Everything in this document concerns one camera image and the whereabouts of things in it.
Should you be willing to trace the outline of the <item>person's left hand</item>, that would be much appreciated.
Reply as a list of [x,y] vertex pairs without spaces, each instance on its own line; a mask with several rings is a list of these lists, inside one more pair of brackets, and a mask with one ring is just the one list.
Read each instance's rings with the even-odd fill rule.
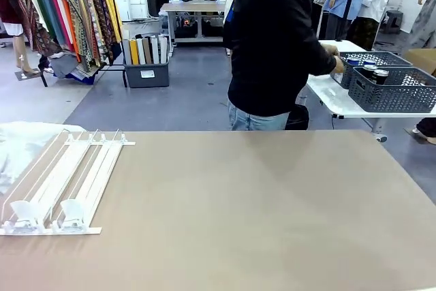
[[333,55],[333,56],[337,56],[337,57],[340,56],[339,49],[335,45],[323,44],[323,43],[321,43],[321,45],[328,54]]

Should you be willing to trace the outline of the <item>grey woven plastic basket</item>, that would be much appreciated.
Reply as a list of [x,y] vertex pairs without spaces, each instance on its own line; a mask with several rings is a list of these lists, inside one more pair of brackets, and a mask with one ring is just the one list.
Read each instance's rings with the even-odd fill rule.
[[[354,56],[360,59],[359,66],[351,66],[346,63],[346,58]],[[342,88],[349,89],[352,76],[354,75],[355,67],[363,67],[365,60],[373,60],[377,62],[377,67],[407,67],[411,63],[388,51],[371,51],[371,52],[342,52],[340,58],[343,61],[345,72],[343,74],[331,73],[330,77],[338,83]]]
[[416,68],[391,68],[376,85],[354,68],[348,95],[367,112],[430,112],[436,106],[436,77]]

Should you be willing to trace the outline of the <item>person's right forearm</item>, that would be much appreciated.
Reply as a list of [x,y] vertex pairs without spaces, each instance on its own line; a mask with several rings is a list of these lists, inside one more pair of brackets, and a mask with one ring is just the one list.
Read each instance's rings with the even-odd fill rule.
[[331,74],[335,67],[333,55],[328,54],[317,39],[307,43],[307,71],[314,76]]

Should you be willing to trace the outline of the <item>grey mannequin trousers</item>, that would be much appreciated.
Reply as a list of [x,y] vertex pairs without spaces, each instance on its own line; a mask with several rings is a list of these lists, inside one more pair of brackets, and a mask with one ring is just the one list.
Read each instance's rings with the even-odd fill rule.
[[329,14],[326,25],[326,40],[344,40],[347,37],[351,20],[343,20],[340,16]]

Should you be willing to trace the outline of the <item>brown cardboard box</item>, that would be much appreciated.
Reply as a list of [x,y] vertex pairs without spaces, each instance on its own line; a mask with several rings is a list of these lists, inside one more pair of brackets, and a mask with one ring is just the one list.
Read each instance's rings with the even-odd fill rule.
[[404,58],[413,66],[436,77],[436,48],[410,49]]

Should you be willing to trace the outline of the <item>person's blue jeans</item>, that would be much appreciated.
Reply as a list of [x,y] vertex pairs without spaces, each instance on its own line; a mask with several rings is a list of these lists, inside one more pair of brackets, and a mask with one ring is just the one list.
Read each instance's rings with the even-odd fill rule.
[[232,131],[307,130],[309,126],[309,111],[306,106],[299,104],[289,113],[260,117],[248,114],[228,101],[228,114]]

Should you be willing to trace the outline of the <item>dark trouser leg white shoe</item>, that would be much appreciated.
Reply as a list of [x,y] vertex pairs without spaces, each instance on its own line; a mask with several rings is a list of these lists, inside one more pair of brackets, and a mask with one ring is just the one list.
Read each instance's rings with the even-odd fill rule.
[[428,143],[436,145],[436,117],[422,119],[412,132]]

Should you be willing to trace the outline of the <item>grey metal workbench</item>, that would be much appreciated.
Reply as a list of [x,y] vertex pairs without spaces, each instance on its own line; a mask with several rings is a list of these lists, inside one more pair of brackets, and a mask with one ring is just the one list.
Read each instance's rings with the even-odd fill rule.
[[[178,43],[221,43],[222,37],[204,37],[202,32],[202,19],[206,17],[220,18],[223,22],[223,14],[225,3],[223,1],[177,1],[165,3],[161,7],[161,11],[168,16],[168,33],[170,41],[170,51],[177,46]],[[176,17],[180,13],[187,13],[187,16],[193,17],[197,21],[197,35],[191,38],[177,38],[175,36]]]

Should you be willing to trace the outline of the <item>light grey fabric roll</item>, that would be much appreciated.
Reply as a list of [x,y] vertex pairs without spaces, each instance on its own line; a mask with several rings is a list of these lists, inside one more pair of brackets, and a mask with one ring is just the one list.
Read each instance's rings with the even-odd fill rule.
[[159,44],[158,44],[158,39],[155,35],[151,36],[151,46],[152,46],[153,63],[160,64]]

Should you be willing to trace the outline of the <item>brown fabric roll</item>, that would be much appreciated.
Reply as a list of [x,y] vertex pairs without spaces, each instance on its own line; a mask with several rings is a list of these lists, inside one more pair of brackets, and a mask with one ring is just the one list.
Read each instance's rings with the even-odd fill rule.
[[144,49],[144,56],[147,65],[151,65],[153,63],[150,49],[150,42],[148,37],[142,38],[142,45]]

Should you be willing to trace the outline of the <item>yellow fabric roll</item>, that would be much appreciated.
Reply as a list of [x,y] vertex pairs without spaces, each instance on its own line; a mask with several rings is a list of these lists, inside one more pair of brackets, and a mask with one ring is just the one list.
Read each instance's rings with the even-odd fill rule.
[[138,54],[138,45],[136,39],[132,39],[129,41],[130,53],[131,53],[131,63],[133,65],[138,65],[139,62],[139,54]]

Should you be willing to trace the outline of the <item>tall grey fabric roll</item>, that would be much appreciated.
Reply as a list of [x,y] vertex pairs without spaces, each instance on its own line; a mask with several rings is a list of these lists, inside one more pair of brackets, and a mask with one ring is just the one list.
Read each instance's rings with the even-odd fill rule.
[[123,29],[122,32],[123,37],[123,49],[124,49],[124,62],[126,65],[131,65],[131,51],[130,51],[130,38],[129,38],[129,30]]

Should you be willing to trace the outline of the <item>patterned multicolour hanging fabrics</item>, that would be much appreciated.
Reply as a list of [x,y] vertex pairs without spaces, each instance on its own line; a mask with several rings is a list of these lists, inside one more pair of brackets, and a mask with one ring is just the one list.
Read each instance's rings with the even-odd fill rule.
[[105,0],[66,0],[74,24],[82,70],[111,65],[120,53]]

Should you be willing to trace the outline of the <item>grey cloth pile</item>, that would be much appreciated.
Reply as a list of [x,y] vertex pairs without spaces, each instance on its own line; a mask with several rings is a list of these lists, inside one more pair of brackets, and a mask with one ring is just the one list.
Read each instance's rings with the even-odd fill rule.
[[79,65],[75,55],[63,55],[59,58],[49,58],[50,66],[53,70],[53,75],[57,78],[71,78],[71,73]]

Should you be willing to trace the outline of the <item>pink hanging fabric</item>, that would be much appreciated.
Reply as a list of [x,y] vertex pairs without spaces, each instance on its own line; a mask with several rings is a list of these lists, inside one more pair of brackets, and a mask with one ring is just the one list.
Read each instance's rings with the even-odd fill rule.
[[62,16],[61,8],[59,7],[59,2],[58,2],[58,0],[53,0],[53,3],[54,3],[54,8],[55,8],[56,13],[57,13],[57,18],[58,18],[58,21],[59,21],[59,26],[60,26],[62,34],[63,34],[63,39],[64,39],[64,43],[63,44],[66,45],[69,48],[70,51],[73,51],[74,47],[73,47],[73,44],[71,43],[71,40],[69,38],[67,29],[65,27],[65,23],[64,23],[63,16]]

